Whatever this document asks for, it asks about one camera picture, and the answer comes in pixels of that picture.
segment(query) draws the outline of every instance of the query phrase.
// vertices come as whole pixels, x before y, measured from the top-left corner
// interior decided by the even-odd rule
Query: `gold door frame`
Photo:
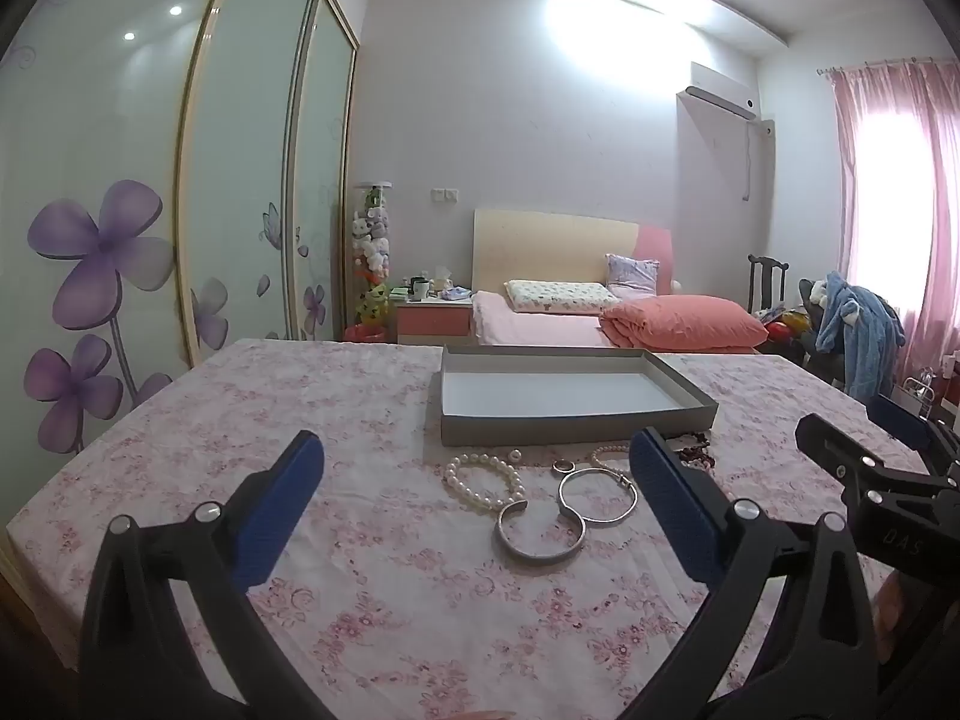
[[[194,42],[193,53],[190,56],[190,64],[187,69],[186,81],[184,84],[184,97],[181,102],[181,114],[179,115],[179,125],[176,131],[176,157],[174,162],[174,187],[173,187],[173,218],[174,218],[174,250],[176,252],[176,303],[179,307],[179,318],[181,319],[181,339],[184,343],[184,352],[186,362],[189,367],[195,367],[200,362],[200,343],[197,341],[195,332],[195,319],[193,314],[193,301],[190,298],[190,281],[188,278],[189,268],[187,264],[187,253],[184,242],[186,241],[186,221],[184,213],[184,172],[187,147],[189,146],[190,117],[195,95],[195,80],[198,77],[200,66],[203,65],[203,47],[206,41],[212,36],[212,30],[216,23],[216,16],[220,12],[220,2],[222,0],[209,0],[208,7],[200,20],[200,28],[197,31],[197,38]],[[310,42],[313,37],[313,25],[322,0],[308,0],[304,10],[304,20],[301,24],[301,36],[299,36],[296,46],[296,55],[294,57],[294,69],[290,79],[290,95],[287,103],[287,127],[284,134],[283,145],[283,175],[281,177],[280,198],[284,213],[283,226],[283,248],[282,256],[282,274],[284,290],[284,302],[286,303],[287,337],[296,338],[299,331],[299,324],[296,320],[296,279],[293,268],[294,251],[294,176],[296,175],[296,129],[299,123],[299,110],[301,109],[302,92],[304,91],[304,73],[306,70],[306,60],[310,52]],[[344,110],[344,137],[342,138],[340,154],[340,192],[337,199],[339,204],[338,220],[340,229],[336,234],[330,236],[330,245],[334,247],[332,261],[340,263],[341,272],[339,293],[340,306],[336,317],[339,335],[342,335],[346,327],[346,307],[347,307],[347,260],[344,256],[344,224],[346,223],[347,207],[347,153],[349,153],[349,116],[352,109],[353,100],[353,73],[356,67],[357,55],[357,37],[352,27],[347,21],[344,11],[337,0],[326,0],[330,5],[334,17],[344,31],[350,47],[352,48],[352,57],[350,57],[349,78],[347,79],[347,102]]]

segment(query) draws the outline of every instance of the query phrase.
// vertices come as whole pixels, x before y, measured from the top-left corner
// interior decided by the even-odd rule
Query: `pillow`
[[[607,286],[621,285],[656,295],[656,272],[659,260],[635,260],[619,254],[607,255]]]
[[[505,285],[510,303],[519,314],[587,314],[597,316],[619,300],[596,283],[573,281],[523,281]]]
[[[767,331],[736,303],[709,295],[659,295],[618,303],[600,314],[634,343],[669,351],[753,347]]]
[[[637,287],[627,287],[625,284],[608,284],[607,289],[621,300],[640,300],[640,298],[656,297],[656,293],[640,290]]]

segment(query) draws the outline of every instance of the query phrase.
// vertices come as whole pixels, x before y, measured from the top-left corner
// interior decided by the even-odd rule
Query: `wooden floor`
[[[77,673],[64,668],[34,615],[0,576],[0,716],[78,720]]]

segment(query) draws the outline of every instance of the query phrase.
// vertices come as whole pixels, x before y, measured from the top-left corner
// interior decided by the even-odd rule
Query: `headboard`
[[[669,292],[673,250],[667,230],[538,211],[473,212],[474,290],[503,293],[512,278],[603,283],[608,253],[658,259],[658,292]]]

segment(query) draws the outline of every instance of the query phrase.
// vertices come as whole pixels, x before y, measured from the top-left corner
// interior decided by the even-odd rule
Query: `blue gripper pad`
[[[930,433],[926,422],[883,395],[874,395],[867,401],[867,417],[870,422],[884,429],[896,440],[916,452],[930,446]]]
[[[719,586],[724,567],[720,533],[680,475],[680,461],[670,458],[650,428],[630,442],[630,473],[656,514],[680,565],[693,581],[709,589]]]
[[[302,430],[274,466],[261,473],[264,474],[263,487],[256,490],[256,501],[234,538],[230,579],[241,592],[270,579],[296,522],[320,485],[323,479],[320,439]]]

